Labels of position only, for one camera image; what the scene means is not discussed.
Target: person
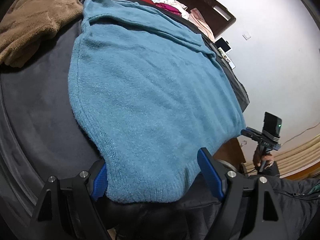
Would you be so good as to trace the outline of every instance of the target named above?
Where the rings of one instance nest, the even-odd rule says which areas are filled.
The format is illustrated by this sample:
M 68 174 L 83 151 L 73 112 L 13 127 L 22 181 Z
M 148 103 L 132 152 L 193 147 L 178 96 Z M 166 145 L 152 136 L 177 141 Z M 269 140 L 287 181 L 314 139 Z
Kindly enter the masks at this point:
M 263 160 L 267 161 L 264 171 L 273 167 L 273 155 L 269 153 L 262 156 L 257 148 L 253 162 L 259 167 Z M 270 175 L 251 175 L 249 179 L 257 176 L 265 176 L 274 190 L 288 239 L 320 239 L 320 180 L 289 180 Z M 245 214 L 245 203 L 242 202 L 240 213 Z M 219 214 L 220 207 L 221 203 L 212 196 L 200 173 L 180 200 L 166 204 L 147 204 L 146 208 L 140 205 L 138 215 L 120 224 L 117 233 L 123 240 L 203 240 Z M 239 231 L 235 232 L 232 239 L 238 239 L 239 234 Z

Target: light switch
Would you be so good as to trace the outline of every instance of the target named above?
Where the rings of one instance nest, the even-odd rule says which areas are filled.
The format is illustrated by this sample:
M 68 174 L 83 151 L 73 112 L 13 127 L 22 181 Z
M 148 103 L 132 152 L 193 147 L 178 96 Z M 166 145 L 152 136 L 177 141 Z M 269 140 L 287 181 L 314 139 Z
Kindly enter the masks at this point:
M 245 32 L 242 34 L 242 36 L 246 39 L 246 41 L 251 38 L 251 35 L 248 32 Z

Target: blue sweater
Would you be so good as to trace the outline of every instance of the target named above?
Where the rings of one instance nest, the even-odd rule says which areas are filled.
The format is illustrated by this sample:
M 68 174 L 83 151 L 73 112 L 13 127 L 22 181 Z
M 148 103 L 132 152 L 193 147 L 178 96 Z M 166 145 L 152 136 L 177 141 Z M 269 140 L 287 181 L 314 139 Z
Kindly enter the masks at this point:
M 215 153 L 245 127 L 201 35 L 138 3 L 84 0 L 68 84 L 117 202 L 178 200 L 200 171 L 198 149 Z

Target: human hand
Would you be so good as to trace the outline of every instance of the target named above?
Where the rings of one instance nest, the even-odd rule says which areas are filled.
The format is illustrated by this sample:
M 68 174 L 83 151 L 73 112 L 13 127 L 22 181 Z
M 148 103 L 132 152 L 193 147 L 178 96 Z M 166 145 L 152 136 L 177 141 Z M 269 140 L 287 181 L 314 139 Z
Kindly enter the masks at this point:
M 270 167 L 274 162 L 274 157 L 271 153 L 267 153 L 265 155 L 262 155 L 262 150 L 260 149 L 260 146 L 258 145 L 254 155 L 253 155 L 253 164 L 255 167 L 260 167 L 262 161 L 266 161 L 266 165 L 263 169 L 266 169 Z

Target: blue gripper pad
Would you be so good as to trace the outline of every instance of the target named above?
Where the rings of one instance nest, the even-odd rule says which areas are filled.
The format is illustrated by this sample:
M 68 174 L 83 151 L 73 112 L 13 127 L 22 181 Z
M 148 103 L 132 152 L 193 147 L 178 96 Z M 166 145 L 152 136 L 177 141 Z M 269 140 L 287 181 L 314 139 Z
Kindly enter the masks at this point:
M 104 164 L 99 171 L 98 175 L 93 182 L 93 190 L 91 193 L 91 198 L 94 201 L 97 201 L 99 197 L 102 197 L 108 187 L 108 178 L 107 178 L 107 168 Z
M 222 201 L 224 198 L 224 193 L 222 191 L 222 182 L 220 177 L 218 176 L 217 172 L 215 171 L 214 167 L 212 166 L 209 158 L 207 155 L 210 155 L 207 149 L 201 148 L 198 150 L 197 154 L 197 161 L 198 165 L 201 169 L 201 172 L 204 176 L 204 179 L 211 191 L 211 194 L 218 198 L 219 201 Z

